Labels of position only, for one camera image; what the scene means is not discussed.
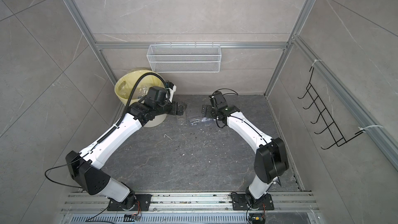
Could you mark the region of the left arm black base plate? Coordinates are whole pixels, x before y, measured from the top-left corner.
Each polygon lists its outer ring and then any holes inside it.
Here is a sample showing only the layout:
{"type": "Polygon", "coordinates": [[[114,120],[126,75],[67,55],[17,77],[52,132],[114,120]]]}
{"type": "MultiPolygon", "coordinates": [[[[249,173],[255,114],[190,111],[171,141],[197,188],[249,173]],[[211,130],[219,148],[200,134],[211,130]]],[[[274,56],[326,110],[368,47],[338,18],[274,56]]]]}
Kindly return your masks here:
{"type": "Polygon", "coordinates": [[[138,194],[128,196],[123,202],[110,199],[107,211],[148,211],[152,195],[138,194]]]}

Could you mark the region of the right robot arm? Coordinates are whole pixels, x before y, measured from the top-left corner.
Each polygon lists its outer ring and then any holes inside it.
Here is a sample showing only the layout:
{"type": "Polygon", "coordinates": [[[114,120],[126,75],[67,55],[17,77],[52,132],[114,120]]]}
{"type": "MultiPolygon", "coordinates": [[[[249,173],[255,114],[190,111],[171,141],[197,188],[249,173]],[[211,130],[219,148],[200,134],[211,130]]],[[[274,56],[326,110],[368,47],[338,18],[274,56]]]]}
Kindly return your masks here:
{"type": "Polygon", "coordinates": [[[280,138],[272,138],[251,123],[235,106],[216,109],[202,106],[202,114],[216,122],[222,122],[238,133],[255,152],[255,178],[246,190],[245,198],[255,207],[268,193],[272,184],[289,169],[285,143],[280,138]]]}

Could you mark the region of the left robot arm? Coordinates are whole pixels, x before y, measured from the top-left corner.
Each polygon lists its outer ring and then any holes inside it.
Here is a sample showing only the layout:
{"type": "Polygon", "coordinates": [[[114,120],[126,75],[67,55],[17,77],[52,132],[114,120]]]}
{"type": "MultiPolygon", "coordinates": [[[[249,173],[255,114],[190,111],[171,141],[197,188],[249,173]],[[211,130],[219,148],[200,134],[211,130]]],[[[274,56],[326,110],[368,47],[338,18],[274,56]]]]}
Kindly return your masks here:
{"type": "Polygon", "coordinates": [[[151,87],[147,95],[126,106],[123,116],[107,133],[80,152],[71,151],[66,163],[71,178],[90,195],[105,195],[117,202],[134,203],[134,191],[111,178],[102,167],[111,155],[135,132],[158,115],[181,116],[186,104],[173,101],[177,87],[151,87]]]}

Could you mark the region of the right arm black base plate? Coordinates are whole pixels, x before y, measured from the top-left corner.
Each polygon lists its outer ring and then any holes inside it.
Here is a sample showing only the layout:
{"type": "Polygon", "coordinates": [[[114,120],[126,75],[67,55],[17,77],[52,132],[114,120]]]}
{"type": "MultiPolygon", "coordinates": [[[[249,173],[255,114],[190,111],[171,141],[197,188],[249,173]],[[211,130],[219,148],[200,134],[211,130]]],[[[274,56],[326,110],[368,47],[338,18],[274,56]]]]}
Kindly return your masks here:
{"type": "Polygon", "coordinates": [[[265,194],[259,199],[254,199],[250,194],[238,194],[232,192],[230,194],[232,200],[232,206],[234,211],[246,211],[249,209],[253,210],[274,210],[273,199],[270,194],[265,194]]]}

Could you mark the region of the clear crushed bottle blue cap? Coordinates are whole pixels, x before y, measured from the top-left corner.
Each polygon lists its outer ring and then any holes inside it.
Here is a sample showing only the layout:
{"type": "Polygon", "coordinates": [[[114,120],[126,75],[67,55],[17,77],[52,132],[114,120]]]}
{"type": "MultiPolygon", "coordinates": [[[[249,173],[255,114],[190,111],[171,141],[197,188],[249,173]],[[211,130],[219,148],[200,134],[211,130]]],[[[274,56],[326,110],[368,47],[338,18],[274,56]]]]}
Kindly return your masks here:
{"type": "Polygon", "coordinates": [[[213,123],[214,119],[206,117],[191,118],[189,122],[191,125],[204,125],[213,123]]]}

